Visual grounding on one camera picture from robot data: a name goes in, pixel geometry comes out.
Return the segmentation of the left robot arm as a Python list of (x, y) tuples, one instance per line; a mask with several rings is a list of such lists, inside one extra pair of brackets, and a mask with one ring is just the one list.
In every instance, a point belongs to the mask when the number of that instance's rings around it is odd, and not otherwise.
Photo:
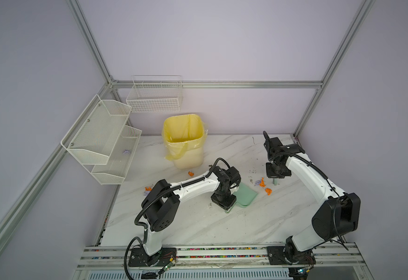
[(177, 249), (163, 246), (162, 233), (174, 221), (181, 203), (203, 194), (210, 194), (213, 204), (228, 211), (237, 198), (239, 171), (223, 158), (217, 158), (209, 170), (179, 183), (158, 181), (141, 203), (134, 224), (143, 228), (143, 237), (136, 236), (126, 248), (123, 267), (163, 266), (175, 261)]

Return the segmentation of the green dustpan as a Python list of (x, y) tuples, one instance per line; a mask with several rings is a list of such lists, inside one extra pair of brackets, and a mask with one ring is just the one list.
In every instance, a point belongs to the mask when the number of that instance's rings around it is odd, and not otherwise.
[(233, 193), (236, 196), (236, 201), (234, 205), (226, 210), (228, 214), (234, 207), (246, 208), (252, 204), (254, 199), (257, 197), (257, 192), (252, 190), (249, 186), (244, 183), (240, 183), (237, 191)]

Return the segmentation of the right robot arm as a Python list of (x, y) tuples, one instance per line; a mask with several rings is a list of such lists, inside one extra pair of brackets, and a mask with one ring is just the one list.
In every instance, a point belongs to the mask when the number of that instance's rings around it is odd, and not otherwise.
[(268, 247), (272, 264), (310, 264), (312, 250), (334, 238), (356, 231), (359, 225), (361, 199), (345, 192), (306, 155), (297, 143), (282, 144), (278, 137), (267, 132), (264, 147), (267, 151), (266, 175), (270, 179), (297, 176), (314, 196), (318, 210), (310, 224), (298, 234), (289, 236), (284, 246)]

